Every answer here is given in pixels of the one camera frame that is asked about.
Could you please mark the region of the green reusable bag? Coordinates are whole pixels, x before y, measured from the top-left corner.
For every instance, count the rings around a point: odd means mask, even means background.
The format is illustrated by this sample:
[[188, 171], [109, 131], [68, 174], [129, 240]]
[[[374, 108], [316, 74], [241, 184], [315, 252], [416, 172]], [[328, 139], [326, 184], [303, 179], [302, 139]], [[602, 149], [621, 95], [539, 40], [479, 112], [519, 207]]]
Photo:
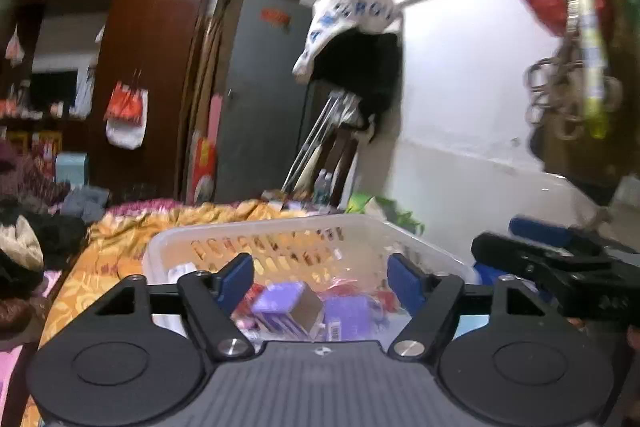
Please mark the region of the green reusable bag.
[[390, 222], [409, 233], [420, 236], [425, 227], [422, 222], [416, 220], [413, 213], [402, 209], [395, 199], [382, 196], [373, 196], [364, 193], [352, 193], [349, 197], [346, 213], [357, 213]]

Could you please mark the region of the metal crutches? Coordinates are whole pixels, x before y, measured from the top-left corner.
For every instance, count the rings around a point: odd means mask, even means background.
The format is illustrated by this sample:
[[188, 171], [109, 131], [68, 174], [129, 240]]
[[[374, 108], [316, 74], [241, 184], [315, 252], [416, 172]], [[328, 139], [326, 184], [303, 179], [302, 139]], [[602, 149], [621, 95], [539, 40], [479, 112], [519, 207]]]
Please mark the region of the metal crutches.
[[358, 131], [360, 123], [358, 104], [359, 98], [356, 94], [342, 90], [330, 92], [320, 115], [311, 126], [307, 138], [299, 147], [282, 184], [282, 192], [292, 193], [294, 191], [294, 187], [304, 169], [309, 165], [312, 155], [332, 132], [346, 131], [348, 136], [353, 136]]

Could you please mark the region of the black hanging garment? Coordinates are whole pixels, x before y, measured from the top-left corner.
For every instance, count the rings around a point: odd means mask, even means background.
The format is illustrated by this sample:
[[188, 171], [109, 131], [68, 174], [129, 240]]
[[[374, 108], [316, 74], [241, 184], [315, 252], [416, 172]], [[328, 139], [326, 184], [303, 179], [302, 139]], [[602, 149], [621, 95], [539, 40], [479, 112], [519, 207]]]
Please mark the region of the black hanging garment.
[[325, 81], [359, 98], [359, 131], [373, 126], [370, 141], [390, 109], [401, 70], [398, 35], [349, 29], [333, 38], [314, 59], [311, 80]]

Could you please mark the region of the purple white letter box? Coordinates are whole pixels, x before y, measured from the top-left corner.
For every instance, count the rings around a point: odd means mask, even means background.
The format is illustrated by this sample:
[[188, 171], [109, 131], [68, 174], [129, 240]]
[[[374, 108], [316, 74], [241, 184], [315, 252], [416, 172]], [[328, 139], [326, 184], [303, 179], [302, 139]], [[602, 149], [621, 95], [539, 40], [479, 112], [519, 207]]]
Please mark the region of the purple white letter box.
[[316, 337], [323, 319], [323, 303], [304, 282], [268, 285], [250, 311], [273, 334], [298, 339]]

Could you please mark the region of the purple box behind front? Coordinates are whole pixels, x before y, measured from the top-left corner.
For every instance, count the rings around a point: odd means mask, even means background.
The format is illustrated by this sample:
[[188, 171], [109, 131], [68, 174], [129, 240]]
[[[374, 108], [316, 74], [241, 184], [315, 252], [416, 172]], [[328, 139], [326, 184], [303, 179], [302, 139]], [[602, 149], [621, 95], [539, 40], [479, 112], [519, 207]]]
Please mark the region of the purple box behind front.
[[324, 302], [328, 341], [366, 340], [372, 334], [372, 309], [367, 297], [332, 297]]

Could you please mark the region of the pile of dark clothes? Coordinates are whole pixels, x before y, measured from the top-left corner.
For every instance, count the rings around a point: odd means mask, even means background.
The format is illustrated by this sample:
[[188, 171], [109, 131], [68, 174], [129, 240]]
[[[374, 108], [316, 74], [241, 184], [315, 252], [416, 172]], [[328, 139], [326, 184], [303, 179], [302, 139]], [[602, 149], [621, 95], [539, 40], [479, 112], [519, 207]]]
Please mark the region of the pile of dark clothes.
[[47, 305], [44, 274], [62, 271], [87, 245], [110, 192], [56, 182], [35, 158], [1, 142], [1, 338], [20, 335]]

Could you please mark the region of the teal tissue box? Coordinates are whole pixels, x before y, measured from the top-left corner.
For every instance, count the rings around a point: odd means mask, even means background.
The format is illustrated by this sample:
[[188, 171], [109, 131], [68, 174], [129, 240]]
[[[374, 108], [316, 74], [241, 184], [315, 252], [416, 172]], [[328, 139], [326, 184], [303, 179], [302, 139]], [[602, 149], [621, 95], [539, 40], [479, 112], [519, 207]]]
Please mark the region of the teal tissue box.
[[59, 153], [54, 164], [55, 181], [72, 187], [89, 183], [89, 158], [86, 153]]

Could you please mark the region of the black television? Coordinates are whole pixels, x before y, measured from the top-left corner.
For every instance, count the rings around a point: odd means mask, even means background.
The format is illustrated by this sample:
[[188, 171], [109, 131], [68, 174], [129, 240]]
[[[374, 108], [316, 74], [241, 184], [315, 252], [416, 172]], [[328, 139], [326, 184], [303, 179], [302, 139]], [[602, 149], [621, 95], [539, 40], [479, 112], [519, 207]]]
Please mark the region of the black television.
[[74, 106], [76, 70], [33, 72], [29, 77], [29, 105], [36, 112], [65, 117]]

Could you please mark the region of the dark red wooden wardrobe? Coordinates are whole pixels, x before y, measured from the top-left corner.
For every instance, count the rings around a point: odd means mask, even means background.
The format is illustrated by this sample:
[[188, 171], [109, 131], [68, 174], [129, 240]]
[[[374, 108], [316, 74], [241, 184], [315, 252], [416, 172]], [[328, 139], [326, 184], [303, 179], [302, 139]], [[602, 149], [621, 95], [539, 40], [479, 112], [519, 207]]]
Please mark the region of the dark red wooden wardrobe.
[[[104, 9], [92, 109], [58, 125], [67, 152], [88, 156], [89, 180], [123, 198], [134, 190], [151, 197], [179, 195], [186, 159], [186, 127], [196, 54], [210, 0], [17, 0], [14, 17], [27, 53], [34, 53], [46, 14]], [[117, 83], [149, 93], [143, 142], [125, 150], [107, 141], [104, 114]]]

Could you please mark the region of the grey metal door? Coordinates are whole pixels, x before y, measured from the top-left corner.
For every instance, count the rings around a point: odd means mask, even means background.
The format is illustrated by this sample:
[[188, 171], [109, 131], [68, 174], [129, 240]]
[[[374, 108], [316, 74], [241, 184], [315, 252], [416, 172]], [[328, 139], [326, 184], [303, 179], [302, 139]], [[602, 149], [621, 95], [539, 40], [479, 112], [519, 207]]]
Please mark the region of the grey metal door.
[[307, 98], [293, 66], [310, 21], [298, 0], [242, 0], [221, 91], [215, 202], [258, 197], [285, 180]]

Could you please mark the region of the pink red box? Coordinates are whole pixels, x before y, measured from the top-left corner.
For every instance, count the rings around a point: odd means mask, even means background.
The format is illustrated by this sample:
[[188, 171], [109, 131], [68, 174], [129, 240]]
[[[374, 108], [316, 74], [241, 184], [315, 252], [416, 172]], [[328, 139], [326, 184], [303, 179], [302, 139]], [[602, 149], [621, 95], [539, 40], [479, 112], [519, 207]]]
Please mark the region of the pink red box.
[[334, 297], [358, 297], [364, 296], [371, 298], [386, 310], [395, 310], [398, 305], [398, 299], [388, 288], [383, 289], [367, 289], [362, 288], [360, 284], [353, 279], [335, 279], [328, 288], [319, 291], [322, 300]]

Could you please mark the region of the red and white hanging bag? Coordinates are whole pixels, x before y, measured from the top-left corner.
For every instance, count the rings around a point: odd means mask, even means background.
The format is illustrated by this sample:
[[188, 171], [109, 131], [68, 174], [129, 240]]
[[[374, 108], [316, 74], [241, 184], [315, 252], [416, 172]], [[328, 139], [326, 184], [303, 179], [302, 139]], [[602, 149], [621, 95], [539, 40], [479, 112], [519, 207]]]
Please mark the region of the red and white hanging bag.
[[107, 142], [124, 150], [142, 147], [148, 109], [148, 90], [116, 83], [104, 114]]

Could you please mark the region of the brown hanging bags bundle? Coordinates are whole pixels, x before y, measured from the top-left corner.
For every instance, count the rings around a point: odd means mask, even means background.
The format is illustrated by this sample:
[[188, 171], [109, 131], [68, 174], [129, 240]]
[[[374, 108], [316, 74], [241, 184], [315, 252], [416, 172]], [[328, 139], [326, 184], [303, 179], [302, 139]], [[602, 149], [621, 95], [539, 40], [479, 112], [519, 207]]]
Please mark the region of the brown hanging bags bundle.
[[639, 0], [608, 0], [605, 31], [594, 0], [568, 0], [553, 55], [526, 70], [532, 153], [606, 206], [639, 172]]

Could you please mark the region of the white plastic lattice basket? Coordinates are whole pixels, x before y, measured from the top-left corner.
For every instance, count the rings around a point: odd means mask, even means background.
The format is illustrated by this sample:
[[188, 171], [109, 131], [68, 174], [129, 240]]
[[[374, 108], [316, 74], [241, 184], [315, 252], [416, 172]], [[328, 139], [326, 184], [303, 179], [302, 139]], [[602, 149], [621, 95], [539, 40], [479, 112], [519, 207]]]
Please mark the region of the white plastic lattice basket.
[[[195, 270], [217, 272], [242, 253], [253, 258], [254, 282], [260, 291], [271, 284], [304, 282], [320, 298], [319, 291], [335, 279], [353, 279], [367, 289], [390, 289], [386, 263], [392, 254], [406, 256], [427, 273], [454, 274], [465, 282], [480, 283], [471, 265], [447, 251], [396, 225], [363, 215], [175, 228], [151, 239], [142, 269], [149, 283], [169, 284]], [[388, 346], [408, 323], [409, 314], [399, 303], [395, 310], [386, 310], [368, 300], [373, 326], [366, 340]]]

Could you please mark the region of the white cap-like bag with lettering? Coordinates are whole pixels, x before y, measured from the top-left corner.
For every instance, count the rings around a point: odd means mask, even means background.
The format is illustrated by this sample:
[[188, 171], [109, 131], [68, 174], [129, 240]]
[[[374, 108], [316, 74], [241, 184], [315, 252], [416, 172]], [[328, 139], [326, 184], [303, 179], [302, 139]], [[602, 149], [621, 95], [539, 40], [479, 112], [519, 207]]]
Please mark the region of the white cap-like bag with lettering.
[[381, 35], [397, 17], [394, 0], [317, 0], [303, 51], [292, 69], [295, 80], [311, 80], [314, 60], [339, 35], [353, 29], [366, 35]]

